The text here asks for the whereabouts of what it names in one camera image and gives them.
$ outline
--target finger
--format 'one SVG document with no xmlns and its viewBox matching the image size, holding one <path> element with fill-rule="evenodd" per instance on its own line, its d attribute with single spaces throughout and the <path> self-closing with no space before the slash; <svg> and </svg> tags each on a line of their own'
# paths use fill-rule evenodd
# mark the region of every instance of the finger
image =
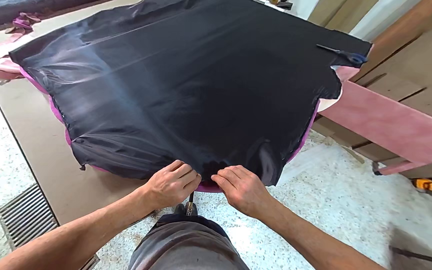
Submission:
<svg viewBox="0 0 432 270">
<path fill-rule="evenodd" d="M 164 167 L 162 170 L 166 170 L 168 172 L 172 172 L 175 169 L 178 169 L 179 167 L 181 167 L 184 164 L 184 162 L 182 162 L 181 160 L 177 159 L 175 161 L 173 161 L 173 163 L 167 165 L 166 167 Z"/>
<path fill-rule="evenodd" d="M 220 169 L 217 174 L 226 178 L 234 187 L 237 187 L 240 178 L 232 170 Z"/>
<path fill-rule="evenodd" d="M 216 182 L 216 184 L 223 190 L 223 192 L 229 193 L 233 190 L 235 190 L 236 188 L 233 186 L 233 184 L 231 184 L 230 181 L 228 181 L 226 178 L 217 175 L 217 174 L 213 174 L 211 175 L 211 179 Z"/>
<path fill-rule="evenodd" d="M 181 176 L 178 181 L 180 181 L 184 186 L 187 185 L 189 182 L 195 180 L 196 176 L 198 176 L 198 173 L 194 169 L 192 169 L 187 174 Z"/>
<path fill-rule="evenodd" d="M 183 190 L 187 192 L 193 192 L 196 190 L 196 188 L 198 188 L 199 183 L 201 183 L 201 175 L 198 173 L 196 175 L 196 178 L 194 178 L 192 181 L 190 181 L 183 187 Z"/>
<path fill-rule="evenodd" d="M 174 170 L 174 174 L 176 178 L 180 178 L 183 175 L 189 173 L 192 170 L 191 166 L 189 164 L 184 163 L 181 165 L 181 167 Z"/>
<path fill-rule="evenodd" d="M 249 176 L 256 175 L 254 172 L 250 171 L 249 169 L 244 168 L 243 165 L 237 165 L 237 168 L 241 169 L 242 171 L 244 171 L 244 173 L 246 173 Z"/>
<path fill-rule="evenodd" d="M 241 179 L 243 179 L 243 177 L 245 177 L 245 176 L 250 176 L 245 170 L 243 170 L 244 167 L 241 165 L 229 166 L 229 167 L 226 167 L 225 169 L 232 170 L 234 172 L 234 174 L 237 175 L 237 177 L 239 177 Z"/>
</svg>

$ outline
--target person's left hand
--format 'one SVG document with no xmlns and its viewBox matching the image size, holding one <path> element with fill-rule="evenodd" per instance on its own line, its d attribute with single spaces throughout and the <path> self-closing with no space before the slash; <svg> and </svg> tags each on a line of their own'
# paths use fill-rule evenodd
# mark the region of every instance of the person's left hand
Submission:
<svg viewBox="0 0 432 270">
<path fill-rule="evenodd" d="M 145 191 L 148 204 L 160 209 L 182 203 L 200 182 L 201 175 L 190 165 L 175 160 L 156 172 L 141 188 Z"/>
</svg>

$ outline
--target yellow tool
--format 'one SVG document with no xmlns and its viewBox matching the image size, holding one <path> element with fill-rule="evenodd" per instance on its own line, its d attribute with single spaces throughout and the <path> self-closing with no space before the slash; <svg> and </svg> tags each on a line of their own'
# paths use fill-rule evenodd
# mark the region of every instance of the yellow tool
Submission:
<svg viewBox="0 0 432 270">
<path fill-rule="evenodd" d="M 413 183 L 419 189 L 432 191 L 432 180 L 430 179 L 415 179 Z"/>
</svg>

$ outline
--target scissors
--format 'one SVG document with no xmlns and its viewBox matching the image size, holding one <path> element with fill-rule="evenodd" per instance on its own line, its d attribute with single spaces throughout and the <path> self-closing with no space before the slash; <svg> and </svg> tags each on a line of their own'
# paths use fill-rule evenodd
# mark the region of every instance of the scissors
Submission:
<svg viewBox="0 0 432 270">
<path fill-rule="evenodd" d="M 346 52 L 343 50 L 333 49 L 333 48 L 319 45 L 319 44 L 316 44 L 316 46 L 323 48 L 325 50 L 328 50 L 328 51 L 332 51 L 335 54 L 344 56 L 346 59 L 348 59 L 348 61 L 350 61 L 352 64 L 355 64 L 355 65 L 362 65 L 362 64 L 368 62 L 368 58 L 366 58 L 364 55 L 361 55 L 359 53 Z"/>
</svg>

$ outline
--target wall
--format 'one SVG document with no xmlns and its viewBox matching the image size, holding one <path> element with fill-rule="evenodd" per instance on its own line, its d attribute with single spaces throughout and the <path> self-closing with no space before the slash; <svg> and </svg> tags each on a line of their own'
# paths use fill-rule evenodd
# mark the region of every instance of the wall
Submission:
<svg viewBox="0 0 432 270">
<path fill-rule="evenodd" d="M 371 41 L 420 0 L 379 0 L 349 33 Z"/>
<path fill-rule="evenodd" d="M 289 13 L 307 20 L 319 0 L 290 0 L 290 2 L 293 3 L 293 8 Z"/>
</svg>

